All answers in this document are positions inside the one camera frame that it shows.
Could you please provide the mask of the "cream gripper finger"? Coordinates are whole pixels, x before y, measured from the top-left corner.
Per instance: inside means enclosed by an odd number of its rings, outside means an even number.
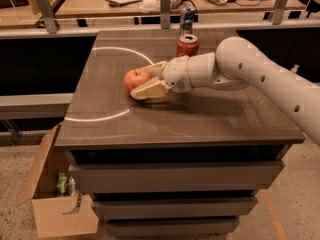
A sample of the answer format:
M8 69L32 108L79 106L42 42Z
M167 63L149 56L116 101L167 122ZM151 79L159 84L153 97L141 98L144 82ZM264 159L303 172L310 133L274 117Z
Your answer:
M145 100L150 98L161 98L168 94L171 87L165 80L153 77L146 83L136 87L130 92L132 98L136 100Z
M145 66L144 70L147 71L152 77L158 77L159 79L162 79L163 70L166 64L166 61L161 61L152 65Z

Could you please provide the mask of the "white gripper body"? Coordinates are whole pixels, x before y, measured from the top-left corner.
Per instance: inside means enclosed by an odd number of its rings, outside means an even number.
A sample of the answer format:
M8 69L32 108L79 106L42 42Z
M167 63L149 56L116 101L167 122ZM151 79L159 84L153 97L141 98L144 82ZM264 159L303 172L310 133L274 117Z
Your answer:
M162 77L175 93L185 93L192 90L188 77L187 64L189 56L176 57L166 63Z

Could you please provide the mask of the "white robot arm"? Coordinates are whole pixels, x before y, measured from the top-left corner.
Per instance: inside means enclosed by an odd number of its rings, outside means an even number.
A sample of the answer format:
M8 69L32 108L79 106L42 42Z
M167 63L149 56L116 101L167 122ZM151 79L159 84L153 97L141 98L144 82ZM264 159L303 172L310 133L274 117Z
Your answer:
M164 97L170 91L237 90L251 84L320 144L320 86L276 64L244 38L229 37L212 53L184 55L144 70L151 79L130 91L136 100Z

